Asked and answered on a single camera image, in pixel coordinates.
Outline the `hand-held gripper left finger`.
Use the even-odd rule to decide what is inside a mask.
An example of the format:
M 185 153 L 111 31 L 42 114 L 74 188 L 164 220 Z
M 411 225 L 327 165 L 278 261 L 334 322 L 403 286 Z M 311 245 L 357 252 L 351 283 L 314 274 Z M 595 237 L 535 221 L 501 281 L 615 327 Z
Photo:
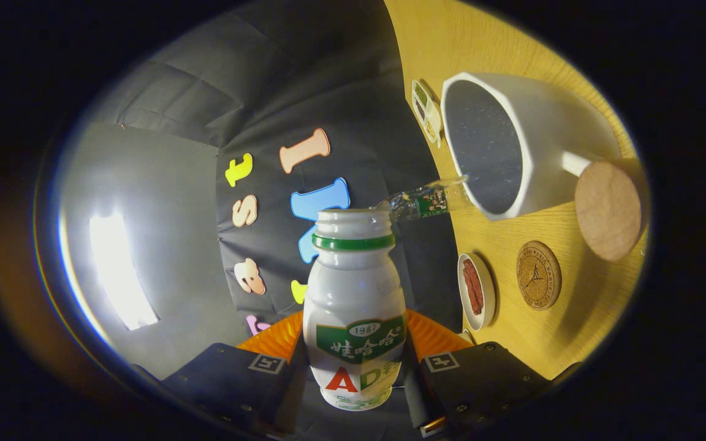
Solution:
M 323 414 L 311 380 L 303 313 L 238 346 L 215 343 L 164 379 L 201 414 L 257 437 L 300 437 Z

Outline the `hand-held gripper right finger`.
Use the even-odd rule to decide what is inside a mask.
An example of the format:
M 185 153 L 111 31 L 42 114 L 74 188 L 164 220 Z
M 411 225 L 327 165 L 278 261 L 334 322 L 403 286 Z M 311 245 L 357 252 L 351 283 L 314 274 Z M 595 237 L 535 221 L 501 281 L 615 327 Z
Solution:
M 401 381 L 423 438 L 482 429 L 552 386 L 499 343 L 473 344 L 412 310 L 407 330 Z

